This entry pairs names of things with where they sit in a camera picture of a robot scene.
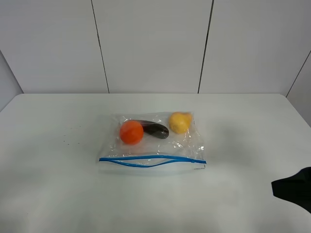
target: table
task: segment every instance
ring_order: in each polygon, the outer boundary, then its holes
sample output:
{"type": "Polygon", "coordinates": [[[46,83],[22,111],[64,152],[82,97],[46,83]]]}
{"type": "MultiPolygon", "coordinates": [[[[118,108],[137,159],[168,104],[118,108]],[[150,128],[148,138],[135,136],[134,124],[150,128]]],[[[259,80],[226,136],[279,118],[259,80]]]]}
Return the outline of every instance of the table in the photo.
{"type": "Polygon", "coordinates": [[[311,165],[311,129],[278,94],[23,94],[0,112],[0,232],[305,233],[271,182],[311,165]],[[193,111],[206,169],[102,169],[102,115],[193,111]]]}

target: blue zipper seal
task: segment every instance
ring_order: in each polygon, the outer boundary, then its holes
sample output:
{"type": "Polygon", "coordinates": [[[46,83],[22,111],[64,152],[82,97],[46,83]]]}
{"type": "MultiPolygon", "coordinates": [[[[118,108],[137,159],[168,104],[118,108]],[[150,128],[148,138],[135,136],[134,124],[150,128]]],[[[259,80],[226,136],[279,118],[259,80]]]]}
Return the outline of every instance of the blue zipper seal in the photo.
{"type": "Polygon", "coordinates": [[[206,164],[205,160],[198,160],[198,159],[190,159],[186,157],[180,156],[171,156],[171,155],[145,155],[145,156],[131,156],[131,157],[118,157],[118,158],[100,158],[99,162],[112,162],[115,164],[120,164],[124,166],[132,166],[132,167],[154,167],[163,164],[175,163],[175,162],[190,162],[190,163],[199,163],[199,164],[206,164]],[[121,162],[119,160],[136,160],[136,159],[171,159],[169,161],[156,164],[156,165],[141,165],[141,164],[131,164],[121,162]]]}

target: yellow pear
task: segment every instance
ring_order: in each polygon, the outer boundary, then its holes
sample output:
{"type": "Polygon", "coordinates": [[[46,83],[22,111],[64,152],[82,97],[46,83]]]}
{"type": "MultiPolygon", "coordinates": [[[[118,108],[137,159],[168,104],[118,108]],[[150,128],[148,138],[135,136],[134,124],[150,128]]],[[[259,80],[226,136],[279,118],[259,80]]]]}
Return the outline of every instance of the yellow pear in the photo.
{"type": "Polygon", "coordinates": [[[170,116],[169,126],[175,133],[185,133],[192,121],[191,113],[175,112],[170,116]]]}

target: orange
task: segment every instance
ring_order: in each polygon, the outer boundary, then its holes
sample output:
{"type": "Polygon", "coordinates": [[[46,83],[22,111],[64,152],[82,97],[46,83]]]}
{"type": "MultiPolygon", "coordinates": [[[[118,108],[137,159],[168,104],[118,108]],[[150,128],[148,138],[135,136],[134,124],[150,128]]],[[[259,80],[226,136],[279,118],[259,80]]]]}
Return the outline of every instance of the orange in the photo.
{"type": "Polygon", "coordinates": [[[137,144],[142,140],[144,129],[142,125],[135,120],[124,122],[120,128],[120,138],[126,144],[137,144]]]}

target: clear plastic bag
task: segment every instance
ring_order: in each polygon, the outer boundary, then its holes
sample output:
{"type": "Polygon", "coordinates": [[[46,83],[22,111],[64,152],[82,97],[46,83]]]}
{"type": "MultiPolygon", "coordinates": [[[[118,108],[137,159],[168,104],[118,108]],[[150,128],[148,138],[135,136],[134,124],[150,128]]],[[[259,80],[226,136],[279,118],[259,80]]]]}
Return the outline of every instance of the clear plastic bag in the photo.
{"type": "Polygon", "coordinates": [[[176,129],[170,129],[169,120],[172,114],[163,112],[113,115],[109,123],[109,137],[104,142],[99,161],[134,167],[153,167],[174,162],[206,164],[204,143],[195,127],[193,113],[179,113],[191,116],[190,126],[185,133],[175,133],[176,129]],[[142,125],[144,122],[160,124],[168,129],[169,135],[166,135],[167,138],[159,138],[149,134],[150,132],[146,133],[144,128],[140,142],[135,145],[126,144],[121,140],[120,129],[130,120],[141,122],[142,125]]]}

